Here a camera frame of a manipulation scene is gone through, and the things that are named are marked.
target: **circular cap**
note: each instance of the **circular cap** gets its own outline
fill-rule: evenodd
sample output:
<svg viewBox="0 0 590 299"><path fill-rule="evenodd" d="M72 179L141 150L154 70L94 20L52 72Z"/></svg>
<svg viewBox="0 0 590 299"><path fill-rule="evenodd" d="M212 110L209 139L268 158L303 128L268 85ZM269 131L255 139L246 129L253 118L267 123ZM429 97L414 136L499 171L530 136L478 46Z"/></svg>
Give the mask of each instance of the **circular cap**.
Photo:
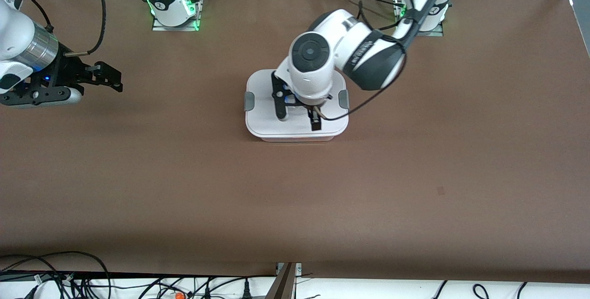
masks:
<svg viewBox="0 0 590 299"><path fill-rule="evenodd" d="M293 44L291 58L293 66L300 72L315 71L328 60L330 46L326 39L317 33L307 33Z"/></svg>

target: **brown tabletop surface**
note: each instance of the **brown tabletop surface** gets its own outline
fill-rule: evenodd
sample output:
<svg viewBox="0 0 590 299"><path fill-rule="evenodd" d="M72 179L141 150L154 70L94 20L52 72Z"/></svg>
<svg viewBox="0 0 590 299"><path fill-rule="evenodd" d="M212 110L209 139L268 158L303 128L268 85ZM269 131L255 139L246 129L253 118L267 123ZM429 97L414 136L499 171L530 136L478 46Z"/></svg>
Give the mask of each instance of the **brown tabletop surface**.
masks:
<svg viewBox="0 0 590 299"><path fill-rule="evenodd" d="M78 249L120 272L297 261L314 276L589 282L590 59L567 1L453 0L445 36L416 39L342 135L250 135L249 75L356 1L205 0L199 32L167 33L140 0L107 0L83 59L118 68L124 92L0 108L0 252ZM99 0L39 2L63 44L94 45ZM371 95L347 83L353 105Z"/></svg>

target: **brown table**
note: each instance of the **brown table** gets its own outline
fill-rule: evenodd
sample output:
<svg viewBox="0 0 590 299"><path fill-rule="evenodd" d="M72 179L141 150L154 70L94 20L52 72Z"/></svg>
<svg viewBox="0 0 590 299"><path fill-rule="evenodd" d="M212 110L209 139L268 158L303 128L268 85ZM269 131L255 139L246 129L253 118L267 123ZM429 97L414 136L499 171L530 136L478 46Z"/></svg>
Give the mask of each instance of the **brown table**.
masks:
<svg viewBox="0 0 590 299"><path fill-rule="evenodd" d="M84 60L121 70L124 92L0 109L1 251L80 249L121 272L299 261L314 276L588 282L590 59L567 1L453 0L445 36L418 38L333 141L249 134L249 75L356 1L205 0L199 32L166 33L140 0L107 0ZM62 43L94 44L99 0L40 2ZM353 105L370 95L348 86Z"/></svg>

